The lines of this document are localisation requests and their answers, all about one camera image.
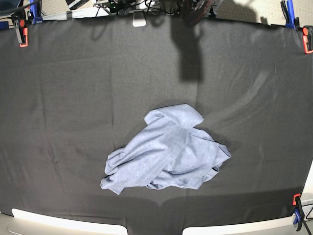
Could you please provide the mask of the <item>orange clamp far left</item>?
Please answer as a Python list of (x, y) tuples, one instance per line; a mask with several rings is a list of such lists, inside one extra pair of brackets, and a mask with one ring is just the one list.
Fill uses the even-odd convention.
[(17, 19), (14, 21), (14, 29), (17, 35), (20, 47), (28, 46), (28, 29), (24, 19)]

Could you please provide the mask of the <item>blue clamp far right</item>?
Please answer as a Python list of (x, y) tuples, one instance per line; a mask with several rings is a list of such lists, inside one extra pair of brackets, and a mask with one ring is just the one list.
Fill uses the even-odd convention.
[(299, 18), (295, 17), (293, 0), (282, 0), (280, 1), (281, 9), (286, 20), (285, 27), (288, 29), (294, 29), (298, 31)]

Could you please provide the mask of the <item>orange clamp far right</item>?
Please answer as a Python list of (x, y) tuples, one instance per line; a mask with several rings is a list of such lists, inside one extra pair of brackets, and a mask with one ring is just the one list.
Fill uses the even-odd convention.
[(305, 25), (302, 32), (305, 53), (310, 54), (313, 52), (313, 26)]

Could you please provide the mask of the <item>blue clamp far left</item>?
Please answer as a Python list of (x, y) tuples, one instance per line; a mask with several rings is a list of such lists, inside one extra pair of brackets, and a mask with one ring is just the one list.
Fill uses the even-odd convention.
[(29, 11), (27, 13), (28, 18), (31, 20), (32, 24), (40, 24), (43, 22), (41, 16), (42, 13), (42, 1), (41, 0), (30, 0)]

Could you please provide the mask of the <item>light blue t-shirt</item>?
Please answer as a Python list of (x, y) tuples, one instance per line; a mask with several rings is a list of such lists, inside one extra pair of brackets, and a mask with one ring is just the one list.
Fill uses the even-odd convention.
[(202, 115), (188, 104), (151, 110), (146, 127), (107, 158), (101, 189), (199, 189), (230, 159), (227, 147), (197, 129)]

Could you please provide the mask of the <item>black table cloth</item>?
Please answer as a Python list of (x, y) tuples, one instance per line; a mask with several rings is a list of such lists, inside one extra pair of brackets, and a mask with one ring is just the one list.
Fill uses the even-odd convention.
[[(0, 33), (0, 210), (152, 230), (288, 216), (313, 159), (313, 57), (283, 27), (103, 17)], [(155, 108), (187, 103), (231, 158), (199, 190), (100, 188)]]

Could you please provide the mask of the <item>orange blue clamp near right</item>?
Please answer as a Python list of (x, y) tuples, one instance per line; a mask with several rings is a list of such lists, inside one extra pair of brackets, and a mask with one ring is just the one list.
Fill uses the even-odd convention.
[(296, 231), (299, 232), (302, 228), (302, 220), (303, 220), (303, 210), (302, 210), (302, 204), (300, 200), (300, 193), (297, 193), (293, 196), (292, 205), (295, 206), (294, 215), (295, 219), (293, 221), (293, 225), (297, 225)]

